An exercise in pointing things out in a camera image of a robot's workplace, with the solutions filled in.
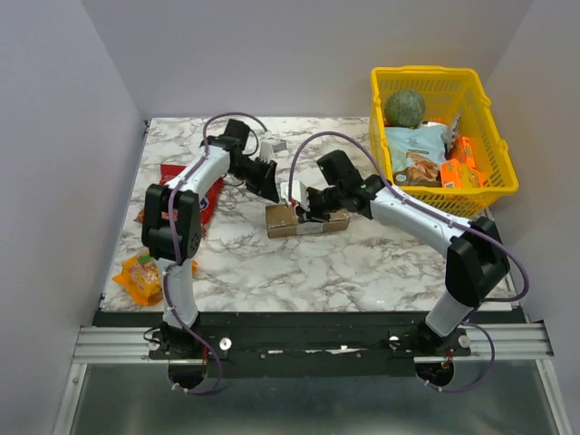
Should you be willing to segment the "brown cardboard express box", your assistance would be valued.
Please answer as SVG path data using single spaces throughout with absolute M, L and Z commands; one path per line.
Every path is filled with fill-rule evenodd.
M 328 221 L 306 221 L 294 208 L 283 204 L 266 206 L 265 216 L 270 239 L 333 233 L 344 231 L 350 225 L 350 215 L 345 211 L 331 213 Z

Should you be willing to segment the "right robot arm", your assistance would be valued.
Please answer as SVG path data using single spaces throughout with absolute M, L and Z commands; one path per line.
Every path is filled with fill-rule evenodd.
M 445 291 L 411 335 L 420 352 L 440 353 L 460 323 L 509 272 L 496 224 L 486 217 L 470 221 L 415 202 L 377 174 L 363 178 L 342 150 L 322 156 L 317 165 L 326 188 L 307 187 L 298 181 L 293 184 L 302 220 L 327 222 L 334 212 L 346 210 L 395 226 L 445 259 Z

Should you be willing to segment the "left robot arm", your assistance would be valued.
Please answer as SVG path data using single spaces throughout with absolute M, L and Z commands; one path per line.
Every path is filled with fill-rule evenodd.
M 194 356 L 200 348 L 216 358 L 228 353 L 195 331 L 200 312 L 193 292 L 192 265 L 204 234 L 201 200 L 230 174 L 250 193 L 275 204 L 280 201 L 271 153 L 255 158 L 246 154 L 252 129 L 240 120 L 241 112 L 224 116 L 226 127 L 217 136 L 209 136 L 208 127 L 219 116 L 204 125 L 199 157 L 172 181 L 150 185 L 145 195 L 141 241 L 159 265 L 164 298 L 161 331 L 182 358 Z

